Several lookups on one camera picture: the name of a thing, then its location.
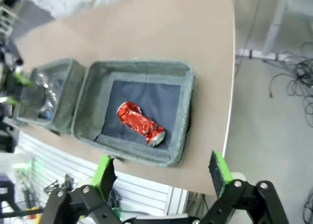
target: brown tabletop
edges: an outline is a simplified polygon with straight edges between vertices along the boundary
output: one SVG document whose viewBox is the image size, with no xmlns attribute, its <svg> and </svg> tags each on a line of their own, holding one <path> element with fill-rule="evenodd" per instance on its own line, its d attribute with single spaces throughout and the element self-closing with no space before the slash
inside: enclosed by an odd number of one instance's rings
<svg viewBox="0 0 313 224">
<path fill-rule="evenodd" d="M 188 144 L 172 168 L 115 161 L 116 170 L 190 191 L 213 194 L 212 150 L 224 152 L 234 67 L 232 0 L 120 0 L 38 27 L 17 42 L 25 70 L 74 58 L 179 60 L 194 69 L 195 94 Z M 69 135 L 33 126 L 22 129 L 64 152 L 98 163 L 103 153 Z"/>
</svg>

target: gray floor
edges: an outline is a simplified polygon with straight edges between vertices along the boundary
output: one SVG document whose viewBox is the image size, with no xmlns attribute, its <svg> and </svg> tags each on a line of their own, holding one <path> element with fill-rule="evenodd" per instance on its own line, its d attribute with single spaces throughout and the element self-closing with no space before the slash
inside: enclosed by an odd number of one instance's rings
<svg viewBox="0 0 313 224">
<path fill-rule="evenodd" d="M 251 28 L 257 0 L 234 2 L 236 47 L 242 48 Z M 277 0 L 260 1 L 247 48 L 262 49 L 276 3 Z M 51 19 L 47 12 L 28 3 L 21 14 L 22 25 L 17 26 L 13 37 Z M 299 53 L 300 45 L 312 40 L 308 22 L 287 13 L 274 51 Z M 235 79 L 226 161 L 231 171 L 243 173 L 251 184 L 261 179 L 272 181 L 290 223 L 302 223 L 303 204 L 313 187 L 313 129 L 304 119 L 302 99 L 287 96 L 286 77 L 279 77 L 274 82 L 274 98 L 269 98 L 270 79 L 280 72 L 260 60 L 243 59 Z M 214 199 L 207 197 L 207 201 L 210 204 Z M 231 223 L 251 221 L 236 212 Z"/>
</svg>

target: bolt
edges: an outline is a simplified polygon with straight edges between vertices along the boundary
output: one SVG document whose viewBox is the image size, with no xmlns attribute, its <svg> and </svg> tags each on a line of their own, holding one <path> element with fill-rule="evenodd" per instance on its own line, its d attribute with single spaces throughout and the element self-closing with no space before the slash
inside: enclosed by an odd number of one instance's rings
<svg viewBox="0 0 313 224">
<path fill-rule="evenodd" d="M 235 181 L 235 186 L 241 187 L 241 182 L 240 181 Z"/>
<path fill-rule="evenodd" d="M 57 196 L 58 197 L 61 197 L 63 195 L 63 191 L 59 191 L 58 193 L 57 193 Z"/>
<path fill-rule="evenodd" d="M 83 192 L 84 192 L 84 193 L 87 193 L 88 191 L 89 191 L 89 187 L 86 186 L 86 187 L 83 189 Z"/>
<path fill-rule="evenodd" d="M 262 182 L 260 187 L 262 187 L 263 189 L 266 189 L 268 187 L 268 185 L 265 182 Z"/>
</svg>

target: crushed red can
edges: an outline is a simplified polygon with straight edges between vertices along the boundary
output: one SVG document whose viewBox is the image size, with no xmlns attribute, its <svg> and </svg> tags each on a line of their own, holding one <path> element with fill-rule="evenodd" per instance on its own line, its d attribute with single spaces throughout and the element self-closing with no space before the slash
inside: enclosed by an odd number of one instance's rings
<svg viewBox="0 0 313 224">
<path fill-rule="evenodd" d="M 117 116 L 124 125 L 143 135 L 146 138 L 148 147 L 155 147 L 165 137 L 164 128 L 144 116 L 140 107 L 135 103 L 123 103 L 117 109 Z"/>
</svg>

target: large gray fabric bin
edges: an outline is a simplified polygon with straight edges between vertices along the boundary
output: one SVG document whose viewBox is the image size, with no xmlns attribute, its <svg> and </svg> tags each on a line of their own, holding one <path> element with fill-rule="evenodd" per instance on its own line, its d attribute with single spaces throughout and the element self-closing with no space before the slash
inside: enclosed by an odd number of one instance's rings
<svg viewBox="0 0 313 224">
<path fill-rule="evenodd" d="M 35 81 L 38 72 L 62 80 L 58 105 L 54 109 L 51 119 L 42 119 L 39 118 L 38 106 L 21 103 L 17 108 L 17 119 L 61 133 L 70 133 L 74 110 L 86 74 L 86 68 L 73 59 L 58 60 L 34 68 L 30 73 L 32 82 Z M 27 99 L 26 95 L 26 92 L 23 90 L 23 98 Z"/>
<path fill-rule="evenodd" d="M 192 70 L 181 62 L 96 62 L 85 77 L 72 134 L 119 158 L 173 166 L 185 146 L 192 86 Z M 161 145 L 147 147 L 143 136 L 119 121 L 116 111 L 125 101 L 138 104 L 145 116 L 166 129 Z"/>
</svg>

